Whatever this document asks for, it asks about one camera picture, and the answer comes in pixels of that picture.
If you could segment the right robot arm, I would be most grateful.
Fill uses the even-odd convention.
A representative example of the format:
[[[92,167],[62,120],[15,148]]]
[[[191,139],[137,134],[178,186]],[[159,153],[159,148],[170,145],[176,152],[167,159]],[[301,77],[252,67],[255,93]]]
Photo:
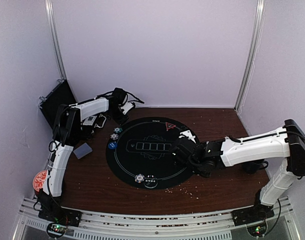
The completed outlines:
[[[265,159],[282,158],[283,161],[272,179],[258,191],[249,217],[259,221],[268,213],[278,198],[293,182],[305,177],[305,134],[293,119],[284,126],[254,136],[196,143],[192,135],[182,132],[171,145],[169,152],[175,161],[191,168],[200,176],[209,177],[215,169],[259,162]]]

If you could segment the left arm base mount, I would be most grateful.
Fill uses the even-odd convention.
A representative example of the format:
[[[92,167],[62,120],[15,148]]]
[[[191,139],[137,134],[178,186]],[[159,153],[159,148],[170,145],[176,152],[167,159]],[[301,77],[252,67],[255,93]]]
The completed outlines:
[[[47,235],[52,239],[59,239],[67,233],[69,226],[79,226],[82,213],[78,210],[64,208],[63,213],[60,213],[59,216],[54,216],[52,213],[42,209],[39,211],[38,217],[49,222],[46,226]]]

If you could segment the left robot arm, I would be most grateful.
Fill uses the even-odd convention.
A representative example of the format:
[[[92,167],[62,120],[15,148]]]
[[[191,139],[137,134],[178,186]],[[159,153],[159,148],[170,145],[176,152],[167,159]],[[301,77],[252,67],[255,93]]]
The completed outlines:
[[[128,112],[136,103],[145,102],[134,94],[116,87],[94,98],[73,104],[61,104],[56,113],[52,128],[52,141],[49,143],[50,166],[47,167],[43,186],[37,199],[45,208],[45,214],[53,222],[60,222],[65,212],[57,198],[62,195],[62,183],[67,163],[74,147],[81,140],[82,123],[89,117],[109,112],[109,116],[119,125],[128,119]]]

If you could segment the red triangle marker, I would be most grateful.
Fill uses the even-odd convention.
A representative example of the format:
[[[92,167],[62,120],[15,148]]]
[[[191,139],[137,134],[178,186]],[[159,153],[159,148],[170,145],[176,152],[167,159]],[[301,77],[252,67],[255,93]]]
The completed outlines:
[[[176,125],[170,122],[165,122],[166,131],[176,128]]]

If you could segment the blue small blind button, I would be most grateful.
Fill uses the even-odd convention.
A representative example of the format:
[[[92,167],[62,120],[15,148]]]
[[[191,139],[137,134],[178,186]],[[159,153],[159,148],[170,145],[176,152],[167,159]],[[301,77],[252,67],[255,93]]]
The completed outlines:
[[[117,146],[118,146],[118,143],[117,143],[116,141],[112,141],[112,142],[110,142],[110,143],[107,145],[107,147],[108,147],[110,150],[116,149]]]

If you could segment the green fifty chip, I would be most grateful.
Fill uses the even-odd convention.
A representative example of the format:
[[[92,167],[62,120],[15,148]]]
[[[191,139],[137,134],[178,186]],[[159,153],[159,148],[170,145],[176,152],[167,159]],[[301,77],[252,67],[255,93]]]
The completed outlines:
[[[116,127],[113,131],[114,133],[119,134],[123,131],[123,129],[121,127]]]

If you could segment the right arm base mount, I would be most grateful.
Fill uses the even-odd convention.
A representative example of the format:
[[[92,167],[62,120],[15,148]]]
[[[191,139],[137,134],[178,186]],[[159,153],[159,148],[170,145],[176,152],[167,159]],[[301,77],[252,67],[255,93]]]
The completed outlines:
[[[272,209],[256,211],[254,207],[234,210],[231,213],[235,226],[246,225],[247,232],[255,238],[263,237],[268,232],[267,219],[275,216]]]

